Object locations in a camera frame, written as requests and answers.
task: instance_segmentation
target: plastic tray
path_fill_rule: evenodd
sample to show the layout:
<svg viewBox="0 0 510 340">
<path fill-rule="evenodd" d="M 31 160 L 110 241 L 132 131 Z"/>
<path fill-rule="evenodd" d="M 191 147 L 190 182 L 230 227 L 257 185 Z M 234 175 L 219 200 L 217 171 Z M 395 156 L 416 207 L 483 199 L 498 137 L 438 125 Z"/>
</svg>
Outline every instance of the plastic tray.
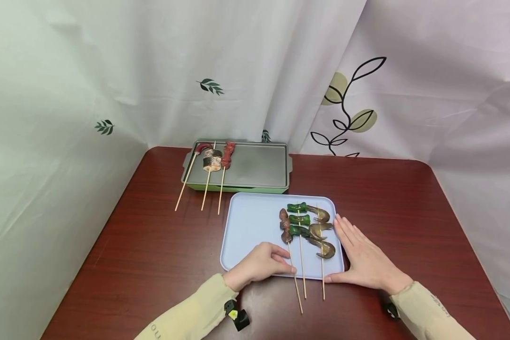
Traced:
<svg viewBox="0 0 510 340">
<path fill-rule="evenodd" d="M 331 221 L 336 210 L 334 203 L 327 197 L 276 195 L 258 193 L 237 193 L 230 200 L 229 215 L 224 229 L 220 262 L 223 269 L 229 271 L 238 264 L 257 244 L 268 241 L 287 250 L 287 244 L 281 240 L 280 209 L 287 204 L 306 202 L 329 212 Z M 326 241 L 336 248 L 336 255 L 324 260 L 324 274 L 344 271 L 341 244 L 333 230 L 324 230 Z M 299 237 L 291 242 L 292 264 L 297 268 L 297 277 L 302 277 Z M 322 261 L 316 255 L 319 248 L 302 239 L 302 255 L 306 279 L 322 280 Z"/>
</svg>

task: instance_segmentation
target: mushroom skewer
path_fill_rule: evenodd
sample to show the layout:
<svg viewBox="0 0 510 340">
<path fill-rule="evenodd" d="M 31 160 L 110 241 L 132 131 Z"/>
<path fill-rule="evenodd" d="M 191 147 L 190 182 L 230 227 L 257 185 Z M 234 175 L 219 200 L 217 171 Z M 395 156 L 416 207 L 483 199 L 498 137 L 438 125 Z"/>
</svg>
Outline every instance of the mushroom skewer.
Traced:
<svg viewBox="0 0 510 340">
<path fill-rule="evenodd" d="M 196 147 L 195 147 L 195 155 L 193 156 L 192 160 L 191 160 L 191 164 L 188 166 L 188 170 L 187 170 L 187 175 L 186 175 L 186 178 L 185 180 L 183 180 L 183 186 L 181 187 L 181 192 L 179 193 L 179 197 L 178 197 L 178 201 L 176 203 L 176 208 L 174 209 L 174 211 L 177 211 L 178 210 L 178 205 L 179 205 L 179 201 L 181 200 L 181 196 L 183 195 L 183 190 L 186 188 L 186 184 L 187 184 L 187 181 L 188 181 L 188 176 L 191 175 L 191 169 L 193 168 L 193 164 L 195 163 L 195 158 L 202 152 L 204 151 L 205 149 L 207 148 L 211 148 L 212 147 L 212 144 L 210 143 L 199 143 Z"/>
<path fill-rule="evenodd" d="M 221 158 L 223 153 L 215 149 L 215 143 L 213 148 L 204 151 L 204 170 L 208 172 L 208 179 L 206 179 L 206 189 L 204 190 L 204 199 L 202 200 L 202 207 L 200 210 L 204 210 L 204 203 L 206 202 L 206 194 L 208 193 L 208 184 L 210 183 L 210 175 L 212 171 L 219 171 L 221 169 Z"/>
</svg>

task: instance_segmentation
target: black vine drawing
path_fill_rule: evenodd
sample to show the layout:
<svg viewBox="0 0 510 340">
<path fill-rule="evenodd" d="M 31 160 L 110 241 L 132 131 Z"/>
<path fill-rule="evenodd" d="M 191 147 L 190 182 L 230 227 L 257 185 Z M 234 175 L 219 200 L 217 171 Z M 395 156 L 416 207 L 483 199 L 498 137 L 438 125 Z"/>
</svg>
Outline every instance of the black vine drawing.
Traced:
<svg viewBox="0 0 510 340">
<path fill-rule="evenodd" d="M 197 83 L 200 83 L 201 89 L 205 91 L 216 93 L 218 96 L 224 94 L 223 89 L 219 87 L 220 85 L 218 83 L 214 83 L 213 81 L 214 81 L 213 79 L 206 78 L 202 80 L 202 82 L 197 81 Z"/>
<path fill-rule="evenodd" d="M 327 136 L 323 135 L 319 132 L 310 132 L 310 135 L 312 136 L 312 139 L 320 145 L 327 146 L 329 148 L 329 151 L 333 155 L 336 155 L 334 150 L 332 149 L 333 146 L 338 146 L 341 144 L 344 144 L 347 142 L 347 138 L 339 138 L 347 131 L 351 132 L 365 132 L 368 129 L 372 128 L 372 126 L 376 123 L 377 114 L 374 110 L 362 110 L 358 112 L 355 116 L 351 117 L 348 112 L 346 111 L 344 107 L 344 99 L 346 97 L 346 94 L 348 93 L 348 89 L 351 86 L 351 84 L 365 76 L 368 76 L 370 74 L 373 74 L 376 72 L 384 62 L 387 60 L 387 57 L 377 57 L 372 58 L 371 60 L 367 60 L 363 62 L 363 64 L 360 64 L 360 66 L 355 70 L 354 74 L 351 76 L 351 82 L 348 83 L 348 80 L 345 78 L 344 75 L 342 75 L 339 72 L 336 72 L 334 74 L 334 77 L 331 81 L 331 84 L 329 85 L 329 89 L 327 90 L 327 93 L 324 96 L 322 105 L 333 105 L 333 104 L 340 104 L 342 108 L 342 112 L 346 115 L 346 122 L 343 122 L 339 119 L 333 119 L 332 123 L 340 130 L 340 133 L 338 135 L 334 136 L 332 139 L 329 139 Z M 369 71 L 361 70 L 363 67 L 370 68 Z M 347 154 L 348 156 L 358 157 L 359 153 L 351 153 Z"/>
<path fill-rule="evenodd" d="M 268 130 L 263 130 L 263 134 L 261 135 L 261 142 L 262 143 L 272 143 L 272 140 L 270 139 L 270 134 L 268 133 Z"/>
<path fill-rule="evenodd" d="M 98 132 L 100 132 L 100 135 L 111 135 L 113 132 L 113 125 L 109 119 L 101 120 L 100 122 L 96 123 L 95 129 L 98 129 Z"/>
</svg>

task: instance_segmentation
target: white curtain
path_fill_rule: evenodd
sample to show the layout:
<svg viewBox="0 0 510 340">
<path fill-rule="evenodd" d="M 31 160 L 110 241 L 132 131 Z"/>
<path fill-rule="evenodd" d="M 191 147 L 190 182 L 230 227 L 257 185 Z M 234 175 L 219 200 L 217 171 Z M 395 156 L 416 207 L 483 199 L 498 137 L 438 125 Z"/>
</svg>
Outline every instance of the white curtain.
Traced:
<svg viewBox="0 0 510 340">
<path fill-rule="evenodd" d="M 301 152 L 429 164 L 510 313 L 510 0 L 368 1 L 331 86 Z"/>
<path fill-rule="evenodd" d="M 52 1 L 74 44 L 150 147 L 193 136 L 298 152 L 365 0 Z"/>
<path fill-rule="evenodd" d="M 39 339 L 147 151 L 87 74 L 0 0 L 0 340 Z"/>
</svg>

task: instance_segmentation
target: right hand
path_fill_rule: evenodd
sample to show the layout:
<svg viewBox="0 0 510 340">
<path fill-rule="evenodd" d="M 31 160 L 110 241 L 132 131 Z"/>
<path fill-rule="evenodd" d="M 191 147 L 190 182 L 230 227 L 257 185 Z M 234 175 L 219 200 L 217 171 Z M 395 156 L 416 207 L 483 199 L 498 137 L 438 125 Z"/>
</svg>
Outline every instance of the right hand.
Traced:
<svg viewBox="0 0 510 340">
<path fill-rule="evenodd" d="M 334 231 L 351 266 L 347 272 L 327 275 L 324 282 L 358 284 L 371 289 L 383 289 L 390 295 L 399 293 L 413 282 L 347 218 L 336 214 Z"/>
</svg>

